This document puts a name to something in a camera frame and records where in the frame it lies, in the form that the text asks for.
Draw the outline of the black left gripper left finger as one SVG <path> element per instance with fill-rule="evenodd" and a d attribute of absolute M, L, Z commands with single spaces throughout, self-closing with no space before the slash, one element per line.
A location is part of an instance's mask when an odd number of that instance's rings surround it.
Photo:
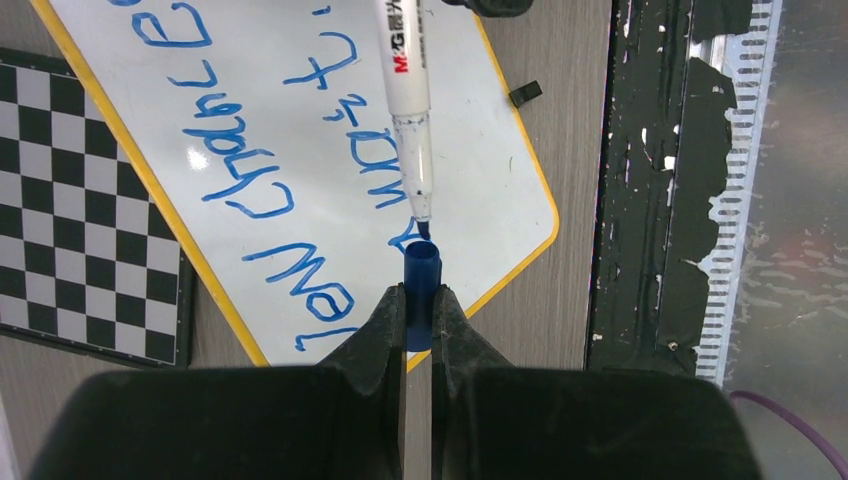
<path fill-rule="evenodd" d="M 123 370 L 72 394 L 34 479 L 399 479 L 405 295 L 310 366 Z"/>

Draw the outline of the blue marker cap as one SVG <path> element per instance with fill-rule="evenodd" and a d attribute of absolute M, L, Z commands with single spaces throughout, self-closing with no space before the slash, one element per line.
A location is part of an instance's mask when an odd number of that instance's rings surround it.
<path fill-rule="evenodd" d="M 406 345 L 409 352 L 431 348 L 433 308 L 441 285 L 442 262 L 438 248 L 428 241 L 410 243 L 404 253 Z"/>

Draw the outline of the black white chessboard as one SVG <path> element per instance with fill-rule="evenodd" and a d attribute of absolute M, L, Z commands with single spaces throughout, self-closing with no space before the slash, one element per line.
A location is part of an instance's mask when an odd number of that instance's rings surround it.
<path fill-rule="evenodd" d="M 143 368 L 191 360 L 194 270 L 63 60 L 1 52 L 1 332 Z"/>

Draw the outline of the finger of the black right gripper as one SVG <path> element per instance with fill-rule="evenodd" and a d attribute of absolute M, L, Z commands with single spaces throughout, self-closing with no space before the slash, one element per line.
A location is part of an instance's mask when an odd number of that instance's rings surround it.
<path fill-rule="evenodd" d="M 442 0 L 451 6 L 464 7 L 484 18 L 515 18 L 527 13 L 533 0 Z"/>

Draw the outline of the white blue marker pen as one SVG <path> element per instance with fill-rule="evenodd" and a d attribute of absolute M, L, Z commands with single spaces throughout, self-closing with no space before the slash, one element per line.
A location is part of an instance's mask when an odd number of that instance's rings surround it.
<path fill-rule="evenodd" d="M 375 0 L 372 6 L 401 182 L 419 235 L 429 240 L 434 174 L 421 3 Z"/>

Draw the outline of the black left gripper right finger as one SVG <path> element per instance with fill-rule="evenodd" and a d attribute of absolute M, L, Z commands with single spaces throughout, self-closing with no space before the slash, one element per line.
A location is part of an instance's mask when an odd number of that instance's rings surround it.
<path fill-rule="evenodd" d="M 454 292 L 433 304 L 435 479 L 758 479 L 712 384 L 648 371 L 511 364 Z"/>

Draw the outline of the yellow framed whiteboard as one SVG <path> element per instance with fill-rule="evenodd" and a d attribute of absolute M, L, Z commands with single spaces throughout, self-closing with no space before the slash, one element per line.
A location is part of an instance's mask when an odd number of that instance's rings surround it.
<path fill-rule="evenodd" d="M 312 364 L 403 276 L 370 1 L 34 5 L 257 365 Z M 559 215 L 479 18 L 423 5 L 443 280 L 473 313 Z"/>

